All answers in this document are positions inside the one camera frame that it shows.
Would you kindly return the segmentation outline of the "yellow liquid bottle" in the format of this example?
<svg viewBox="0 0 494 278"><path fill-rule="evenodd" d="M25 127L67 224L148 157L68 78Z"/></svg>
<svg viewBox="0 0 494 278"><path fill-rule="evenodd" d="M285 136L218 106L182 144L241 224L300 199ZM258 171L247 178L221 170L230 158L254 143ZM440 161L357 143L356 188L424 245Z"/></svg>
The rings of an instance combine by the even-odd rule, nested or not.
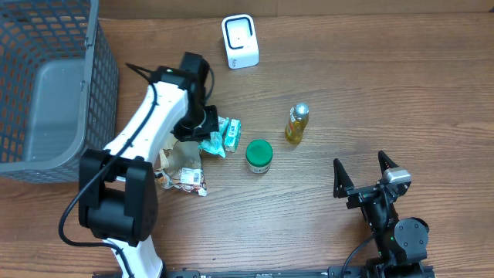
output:
<svg viewBox="0 0 494 278"><path fill-rule="evenodd" d="M285 128L285 138L291 144L299 144L309 122L310 109L306 103L298 103L289 111L289 121Z"/></svg>

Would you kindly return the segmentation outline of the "brown snack packet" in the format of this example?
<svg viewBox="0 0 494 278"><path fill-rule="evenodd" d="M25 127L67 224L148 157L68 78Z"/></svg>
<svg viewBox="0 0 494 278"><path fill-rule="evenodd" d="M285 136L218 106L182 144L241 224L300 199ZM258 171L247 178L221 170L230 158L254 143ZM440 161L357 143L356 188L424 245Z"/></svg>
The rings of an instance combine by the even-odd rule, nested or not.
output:
<svg viewBox="0 0 494 278"><path fill-rule="evenodd" d="M159 168L154 172L155 184L176 188L205 197L207 188L202 169L201 150L196 141L179 141L171 134L159 151Z"/></svg>

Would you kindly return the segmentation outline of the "teal snack bar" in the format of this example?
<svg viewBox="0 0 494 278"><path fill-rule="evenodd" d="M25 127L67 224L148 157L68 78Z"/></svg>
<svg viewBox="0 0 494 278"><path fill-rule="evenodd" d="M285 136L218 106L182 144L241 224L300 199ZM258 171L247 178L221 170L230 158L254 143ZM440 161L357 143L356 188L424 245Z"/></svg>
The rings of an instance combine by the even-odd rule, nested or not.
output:
<svg viewBox="0 0 494 278"><path fill-rule="evenodd" d="M213 131L210 133L210 138L203 140L199 145L198 149L206 151L209 154L219 155L225 158L224 149L224 133L229 125L230 119L228 117L218 117L218 131Z"/></svg>

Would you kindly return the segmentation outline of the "green lidded jar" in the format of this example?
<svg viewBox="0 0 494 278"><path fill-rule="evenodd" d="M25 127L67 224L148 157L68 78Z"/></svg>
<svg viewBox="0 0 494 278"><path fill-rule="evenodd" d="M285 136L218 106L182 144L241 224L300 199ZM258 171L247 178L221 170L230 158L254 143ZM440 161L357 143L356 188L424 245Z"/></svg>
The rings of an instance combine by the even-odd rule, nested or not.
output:
<svg viewBox="0 0 494 278"><path fill-rule="evenodd" d="M272 146L265 140L254 140L245 151L248 168L256 174L266 173L270 169L273 158Z"/></svg>

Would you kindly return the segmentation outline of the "teal Kleenex tissue pack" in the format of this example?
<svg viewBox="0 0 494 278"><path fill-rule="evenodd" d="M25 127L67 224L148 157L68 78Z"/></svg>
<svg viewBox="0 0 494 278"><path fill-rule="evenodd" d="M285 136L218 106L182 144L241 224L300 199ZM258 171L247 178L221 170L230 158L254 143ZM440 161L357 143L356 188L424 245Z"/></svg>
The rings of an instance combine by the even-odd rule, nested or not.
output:
<svg viewBox="0 0 494 278"><path fill-rule="evenodd" d="M242 124L240 120L231 119L226 131L224 146L229 152L236 152L242 132Z"/></svg>

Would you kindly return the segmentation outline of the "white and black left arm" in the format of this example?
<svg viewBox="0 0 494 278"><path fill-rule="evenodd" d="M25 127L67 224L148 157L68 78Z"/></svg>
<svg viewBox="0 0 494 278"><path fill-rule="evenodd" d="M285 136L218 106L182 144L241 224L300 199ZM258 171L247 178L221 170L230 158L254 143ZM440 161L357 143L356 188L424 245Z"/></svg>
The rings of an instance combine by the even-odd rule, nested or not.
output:
<svg viewBox="0 0 494 278"><path fill-rule="evenodd" d="M103 150L87 149L80 159L79 192L59 221L59 237L70 246L65 221L73 208L79 223L106 247L120 267L118 277L164 277L165 265L151 238L158 214L154 162L164 142L203 141L218 130L218 112L207 104L205 86L214 74L203 56L185 53L177 69L131 64L147 81L146 96L127 126Z"/></svg>

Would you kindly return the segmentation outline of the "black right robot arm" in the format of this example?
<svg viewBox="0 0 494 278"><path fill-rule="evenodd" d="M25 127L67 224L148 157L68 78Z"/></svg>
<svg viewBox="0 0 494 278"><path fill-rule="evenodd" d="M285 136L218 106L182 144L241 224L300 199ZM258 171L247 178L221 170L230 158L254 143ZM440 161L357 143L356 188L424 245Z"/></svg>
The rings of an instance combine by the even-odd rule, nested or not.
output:
<svg viewBox="0 0 494 278"><path fill-rule="evenodd" d="M359 208L370 226L371 236L356 247L341 267L330 267L331 277L434 277L427 258L428 224L420 218L399 219L394 203L411 185L411 174L378 152L382 178L374 185L355 188L341 162L333 160L335 198L345 198L349 209ZM351 269L350 261L369 242L375 242L379 256L364 266Z"/></svg>

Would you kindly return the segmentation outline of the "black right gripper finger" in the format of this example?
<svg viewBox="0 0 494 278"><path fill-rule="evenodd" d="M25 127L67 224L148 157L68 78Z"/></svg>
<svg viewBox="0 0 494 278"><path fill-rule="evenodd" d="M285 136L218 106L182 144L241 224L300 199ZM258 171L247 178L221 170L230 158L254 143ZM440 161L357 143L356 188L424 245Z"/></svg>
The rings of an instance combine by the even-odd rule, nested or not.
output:
<svg viewBox="0 0 494 278"><path fill-rule="evenodd" d="M394 163L384 151L378 151L377 153L379 165L381 168L381 173L383 174L387 169L398 168L398 165Z"/></svg>
<svg viewBox="0 0 494 278"><path fill-rule="evenodd" d="M345 198L348 196L348 191L354 189L354 183L351 181L346 170L338 158L333 160L334 169L334 198Z"/></svg>

